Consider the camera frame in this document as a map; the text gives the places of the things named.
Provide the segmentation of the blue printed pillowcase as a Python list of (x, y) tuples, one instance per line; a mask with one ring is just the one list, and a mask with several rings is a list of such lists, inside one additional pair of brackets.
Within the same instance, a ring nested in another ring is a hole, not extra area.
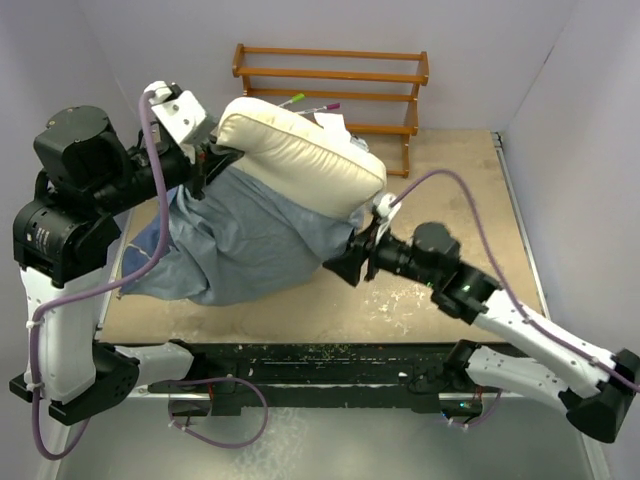
[(227, 168), (197, 200), (183, 186), (167, 194), (169, 239), (149, 273), (121, 295), (228, 306), (308, 282), (344, 252), (362, 209), (332, 219), (305, 209), (259, 180)]

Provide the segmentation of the cream white pillow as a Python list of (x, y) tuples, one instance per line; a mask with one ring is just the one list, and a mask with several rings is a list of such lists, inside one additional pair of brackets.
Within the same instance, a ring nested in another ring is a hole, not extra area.
[(227, 105), (217, 140), (244, 153), (234, 168), (329, 218), (349, 217), (386, 189), (386, 166), (375, 155), (258, 98)]

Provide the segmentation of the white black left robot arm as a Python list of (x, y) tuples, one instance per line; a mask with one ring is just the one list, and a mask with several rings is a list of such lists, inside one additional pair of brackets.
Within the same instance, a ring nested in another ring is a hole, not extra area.
[(172, 381), (202, 387), (206, 369), (183, 342), (138, 350), (95, 339), (93, 300), (116, 218), (184, 186), (197, 197), (227, 165), (211, 148), (212, 116), (177, 102), (147, 110), (137, 143), (125, 147), (107, 113), (94, 106), (53, 115), (33, 148), (42, 168), (34, 197), (16, 215), (13, 251), (28, 297), (29, 359), (10, 390), (49, 404), (51, 418), (71, 426), (120, 404), (137, 386)]

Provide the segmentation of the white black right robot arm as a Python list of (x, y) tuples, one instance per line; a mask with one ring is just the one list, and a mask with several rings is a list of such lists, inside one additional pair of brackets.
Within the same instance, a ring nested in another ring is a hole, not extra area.
[(352, 286), (380, 270), (423, 284), (442, 313), (520, 351), (513, 357), (458, 342), (444, 369), (452, 389), (477, 384), (535, 399), (562, 411), (588, 437), (615, 442), (639, 391), (638, 355), (591, 344), (512, 299), (495, 278), (461, 260), (460, 244), (443, 224), (423, 223), (405, 242), (371, 223), (324, 266)]

